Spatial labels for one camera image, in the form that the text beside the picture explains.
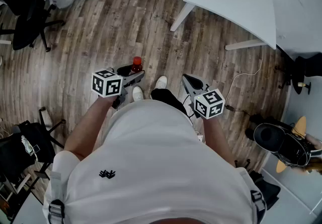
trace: bottle with red liquid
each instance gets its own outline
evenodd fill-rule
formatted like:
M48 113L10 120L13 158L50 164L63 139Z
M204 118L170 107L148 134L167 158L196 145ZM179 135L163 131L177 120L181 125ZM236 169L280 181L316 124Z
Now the bottle with red liquid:
M142 71L142 58L140 57L134 57L133 59L133 65L131 67L131 73L137 73Z

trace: shoe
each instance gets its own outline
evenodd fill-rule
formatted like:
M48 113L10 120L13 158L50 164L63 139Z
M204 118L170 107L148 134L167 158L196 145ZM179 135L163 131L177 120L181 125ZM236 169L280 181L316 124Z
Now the shoe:
M143 91L139 86L135 86L133 89L133 100L134 101L142 101L143 100Z
M167 82L168 79L166 76L162 76L160 77L155 84L155 88L154 89L165 89L167 87Z

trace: person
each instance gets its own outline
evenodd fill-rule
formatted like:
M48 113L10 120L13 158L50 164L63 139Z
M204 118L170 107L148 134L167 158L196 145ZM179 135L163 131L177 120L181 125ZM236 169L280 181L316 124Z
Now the person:
M152 100L135 87L134 102L112 116L95 151L115 97L99 97L83 116L52 167L60 174L64 223L257 223L257 188L235 168L218 119L203 119L202 143L166 85L166 77L158 79ZM43 211L50 223L62 223L48 210L59 197L52 176Z

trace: white cord on chair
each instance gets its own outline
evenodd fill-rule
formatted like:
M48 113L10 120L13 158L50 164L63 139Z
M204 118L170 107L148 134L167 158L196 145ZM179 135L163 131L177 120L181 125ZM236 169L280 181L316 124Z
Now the white cord on chair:
M229 88L229 92L228 92L227 97L226 97L226 103L227 103L227 99L228 99L228 96L229 96L230 91L231 91L231 88L232 88L233 81L235 81L235 78L236 78L236 77L239 77L239 76L242 76L243 74L246 74L246 75L248 75L248 76L254 76L254 75L256 75L256 74L261 70L263 60L264 60L264 48L263 48L263 46L262 46L262 60L261 60L260 68L259 68L255 73L240 73L240 74L236 75L236 76L232 79L232 82L231 82L231 85L230 85L230 88Z

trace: white cube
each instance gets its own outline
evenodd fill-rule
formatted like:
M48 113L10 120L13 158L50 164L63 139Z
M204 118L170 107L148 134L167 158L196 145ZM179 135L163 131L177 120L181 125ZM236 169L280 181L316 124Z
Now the white cube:
M120 95L123 77L106 69L92 73L92 91L101 97Z
M219 89L195 96L194 107L202 117L209 119L223 112L225 99Z

